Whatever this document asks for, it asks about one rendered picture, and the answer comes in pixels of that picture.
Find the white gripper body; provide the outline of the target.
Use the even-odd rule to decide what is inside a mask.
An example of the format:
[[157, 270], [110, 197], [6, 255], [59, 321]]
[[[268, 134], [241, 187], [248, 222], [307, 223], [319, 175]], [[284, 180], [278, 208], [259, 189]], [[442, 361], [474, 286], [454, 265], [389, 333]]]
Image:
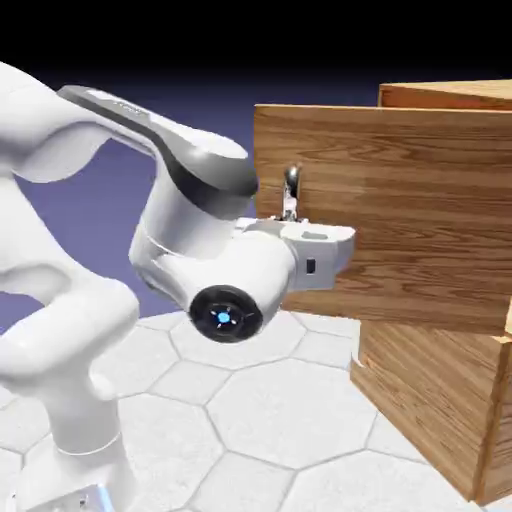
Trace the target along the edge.
[[236, 230], [266, 232], [288, 245], [296, 260], [289, 291], [333, 289], [337, 275], [347, 268], [355, 248], [354, 228], [315, 224], [307, 219], [240, 218]]

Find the light wooden cabinet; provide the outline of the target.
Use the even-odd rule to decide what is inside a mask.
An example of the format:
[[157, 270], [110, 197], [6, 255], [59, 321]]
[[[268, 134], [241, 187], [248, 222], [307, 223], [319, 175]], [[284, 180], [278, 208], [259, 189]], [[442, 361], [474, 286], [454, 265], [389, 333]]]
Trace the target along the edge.
[[512, 79], [383, 84], [383, 107], [475, 111], [456, 171], [371, 219], [350, 274], [351, 378], [461, 493], [512, 495]]

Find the wooden cabinet door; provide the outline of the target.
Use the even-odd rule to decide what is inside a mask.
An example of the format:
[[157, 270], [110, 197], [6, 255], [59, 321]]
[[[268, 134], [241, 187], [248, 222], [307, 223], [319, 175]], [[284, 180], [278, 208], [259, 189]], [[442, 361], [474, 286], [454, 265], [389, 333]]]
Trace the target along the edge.
[[512, 495], [512, 330], [364, 321], [352, 382], [467, 500]]
[[290, 310], [501, 335], [512, 298], [512, 112], [259, 105], [260, 216], [352, 226], [349, 268]]

